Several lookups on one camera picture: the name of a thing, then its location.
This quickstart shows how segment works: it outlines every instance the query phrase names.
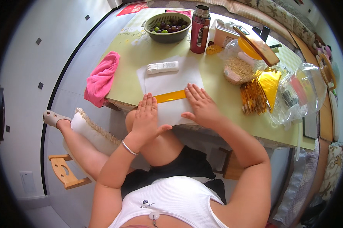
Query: black shorts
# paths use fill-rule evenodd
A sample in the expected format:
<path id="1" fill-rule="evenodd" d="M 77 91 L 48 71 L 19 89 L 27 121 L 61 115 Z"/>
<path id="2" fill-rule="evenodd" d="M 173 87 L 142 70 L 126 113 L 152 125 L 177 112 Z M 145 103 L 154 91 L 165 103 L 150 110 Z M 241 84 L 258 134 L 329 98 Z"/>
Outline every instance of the black shorts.
<path id="1" fill-rule="evenodd" d="M 226 204 L 225 185 L 222 180 L 215 180 L 216 175 L 206 157 L 205 153 L 184 146 L 179 156 L 167 165 L 151 166 L 150 171 L 136 169 L 126 176 L 121 186 L 122 199 L 130 192 L 151 185 L 159 178 L 173 176 L 207 177 L 212 180 L 204 183 L 204 185 L 215 191 L 221 201 Z"/>

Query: red thermos bottle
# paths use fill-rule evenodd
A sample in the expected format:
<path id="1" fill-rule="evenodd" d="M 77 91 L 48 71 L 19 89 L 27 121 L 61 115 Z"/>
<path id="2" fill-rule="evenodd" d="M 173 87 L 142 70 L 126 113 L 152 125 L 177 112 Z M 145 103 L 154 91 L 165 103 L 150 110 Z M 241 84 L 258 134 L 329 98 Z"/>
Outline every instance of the red thermos bottle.
<path id="1" fill-rule="evenodd" d="M 208 30 L 210 29 L 210 8 L 196 6 L 192 16 L 191 51 L 201 54 L 206 49 Z"/>

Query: wooden stool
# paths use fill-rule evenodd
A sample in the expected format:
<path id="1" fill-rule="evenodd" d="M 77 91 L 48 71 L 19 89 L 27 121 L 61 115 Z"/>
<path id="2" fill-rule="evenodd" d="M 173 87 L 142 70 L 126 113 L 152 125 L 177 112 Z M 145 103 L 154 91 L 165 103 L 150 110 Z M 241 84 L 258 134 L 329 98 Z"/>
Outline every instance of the wooden stool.
<path id="1" fill-rule="evenodd" d="M 50 155 L 48 159 L 51 161 L 52 169 L 59 180 L 64 184 L 65 189 L 72 189 L 82 185 L 92 183 L 89 177 L 78 180 L 65 161 L 72 161 L 69 154 Z"/>
<path id="2" fill-rule="evenodd" d="M 235 153 L 224 148 L 219 148 L 219 150 L 226 153 L 226 159 L 222 171 L 214 170 L 214 172 L 222 174 L 222 177 L 225 179 L 239 180 L 244 168 L 239 164 Z"/>

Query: black square wall tile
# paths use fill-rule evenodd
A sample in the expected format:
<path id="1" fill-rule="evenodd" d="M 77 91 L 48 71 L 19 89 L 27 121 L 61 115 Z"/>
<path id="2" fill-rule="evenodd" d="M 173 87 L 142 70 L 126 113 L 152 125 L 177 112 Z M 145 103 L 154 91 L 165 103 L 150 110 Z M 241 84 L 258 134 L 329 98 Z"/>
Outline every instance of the black square wall tile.
<path id="1" fill-rule="evenodd" d="M 37 40 L 36 40 L 36 43 L 37 43 L 37 45 L 39 45 L 40 43 L 41 43 L 41 38 L 38 38 Z"/>

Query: woman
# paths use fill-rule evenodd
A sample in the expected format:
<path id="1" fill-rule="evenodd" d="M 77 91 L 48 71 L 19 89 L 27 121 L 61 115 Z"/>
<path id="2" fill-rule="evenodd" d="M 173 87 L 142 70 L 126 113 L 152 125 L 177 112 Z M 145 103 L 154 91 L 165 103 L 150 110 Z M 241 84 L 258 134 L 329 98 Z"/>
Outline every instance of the woman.
<path id="1" fill-rule="evenodd" d="M 195 113 L 181 116 L 216 131 L 245 168 L 226 205 L 223 184 L 214 179 L 206 154 L 182 145 L 169 131 L 172 126 L 157 127 L 157 101 L 150 93 L 128 113 L 129 133 L 110 157 L 73 132 L 70 118 L 44 113 L 44 121 L 62 132 L 78 163 L 97 182 L 90 228 L 265 226 L 271 182 L 265 149 L 224 117 L 204 89 L 189 83 L 185 93 Z M 130 167 L 139 153 L 151 165 L 149 172 Z"/>

